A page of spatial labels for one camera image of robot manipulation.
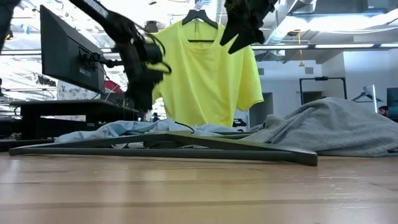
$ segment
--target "black frame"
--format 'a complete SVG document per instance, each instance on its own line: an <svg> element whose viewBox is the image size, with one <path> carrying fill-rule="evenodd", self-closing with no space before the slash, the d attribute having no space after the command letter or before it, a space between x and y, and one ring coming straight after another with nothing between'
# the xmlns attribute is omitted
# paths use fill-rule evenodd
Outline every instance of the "black frame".
<svg viewBox="0 0 398 224"><path fill-rule="evenodd" d="M137 110L105 100L15 101L10 105L21 108L22 140L54 138L74 131L94 131L100 127L100 121L138 120L139 116ZM81 114L86 116L86 121L41 118Z"/></svg>
<svg viewBox="0 0 398 224"><path fill-rule="evenodd" d="M286 161L317 166L316 152L296 147L239 140L249 134L204 137L189 132L141 134L107 139L22 146L9 150L10 156L25 154L66 154L93 156L173 157L192 159L235 159L255 161ZM177 142L179 146L198 145L212 149L114 149L114 144L131 142Z"/></svg>
<svg viewBox="0 0 398 224"><path fill-rule="evenodd" d="M303 80L315 80L315 81L328 81L328 80L336 80L340 79L343 81L343 88L344 88L344 98L347 100L347 86L346 86L346 78L344 77L315 77L315 78L300 78L300 99L301 99L301 105L304 104L304 99L303 99L303 85L302 82Z"/></svg>

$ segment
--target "doorway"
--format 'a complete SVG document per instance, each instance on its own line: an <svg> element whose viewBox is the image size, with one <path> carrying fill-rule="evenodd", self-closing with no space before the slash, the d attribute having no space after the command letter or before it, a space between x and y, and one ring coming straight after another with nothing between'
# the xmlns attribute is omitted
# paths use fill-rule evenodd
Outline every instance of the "doorway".
<svg viewBox="0 0 398 224"><path fill-rule="evenodd" d="M249 110L250 128L262 124L267 115L274 113L274 100L272 93L263 93L264 102L257 103Z"/></svg>
<svg viewBox="0 0 398 224"><path fill-rule="evenodd" d="M323 92L322 91L306 91L303 92L303 102L304 104L322 99Z"/></svg>

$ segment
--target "fluorescent light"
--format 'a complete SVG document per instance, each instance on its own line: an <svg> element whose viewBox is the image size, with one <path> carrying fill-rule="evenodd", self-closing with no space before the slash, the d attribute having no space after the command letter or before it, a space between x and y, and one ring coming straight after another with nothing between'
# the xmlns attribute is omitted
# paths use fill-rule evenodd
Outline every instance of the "fluorescent light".
<svg viewBox="0 0 398 224"><path fill-rule="evenodd" d="M0 55L40 55L40 50L3 50Z"/></svg>
<svg viewBox="0 0 398 224"><path fill-rule="evenodd" d="M104 52L104 53L111 53L111 52L112 52L112 49L110 49L110 48L101 49L101 50L102 50L102 52Z"/></svg>
<svg viewBox="0 0 398 224"><path fill-rule="evenodd" d="M374 44L317 44L316 49L354 49L354 48L370 48Z"/></svg>
<svg viewBox="0 0 398 224"><path fill-rule="evenodd" d="M391 43L391 44L381 44L380 47L398 47L398 43Z"/></svg>
<svg viewBox="0 0 398 224"><path fill-rule="evenodd" d="M290 49L307 49L308 45L254 45L253 50L290 50Z"/></svg>

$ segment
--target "light blue fabric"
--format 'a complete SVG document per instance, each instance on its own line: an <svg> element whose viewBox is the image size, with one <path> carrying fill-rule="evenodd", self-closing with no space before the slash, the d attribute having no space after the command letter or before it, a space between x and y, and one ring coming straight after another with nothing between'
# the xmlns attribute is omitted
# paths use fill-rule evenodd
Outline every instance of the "light blue fabric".
<svg viewBox="0 0 398 224"><path fill-rule="evenodd" d="M195 134L201 136L214 136L215 132L232 132L233 128L206 124L194 126ZM84 139L112 138L123 135L153 133L157 131L191 131L190 128L177 124L173 119L160 120L156 123L138 121L116 121L105 124L96 131L75 131L58 137L55 142L81 141Z"/></svg>

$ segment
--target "coat hanger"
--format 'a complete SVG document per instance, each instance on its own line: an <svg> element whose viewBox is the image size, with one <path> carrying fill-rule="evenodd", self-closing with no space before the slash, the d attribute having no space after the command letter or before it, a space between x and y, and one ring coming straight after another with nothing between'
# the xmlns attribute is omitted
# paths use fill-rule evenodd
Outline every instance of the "coat hanger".
<svg viewBox="0 0 398 224"><path fill-rule="evenodd" d="M199 10L199 11L196 11L194 9L189 10L187 16L182 20L182 25L185 25L194 19L201 19L201 20L203 20L203 22L206 22L207 24L214 27L215 29L218 29L217 22L212 21L207 16L206 11L204 11L204 10ZM188 41L189 42L214 42L214 40L188 40Z"/></svg>
<svg viewBox="0 0 398 224"><path fill-rule="evenodd" d="M364 91L359 96L357 96L356 98L352 99L352 101L357 102L357 103L372 103L373 102L373 95L369 91L367 91L366 88L364 88L363 90ZM372 101L358 101L362 97L367 97L367 98L371 99ZM383 101L378 99L378 98L376 98L376 102L383 102Z"/></svg>

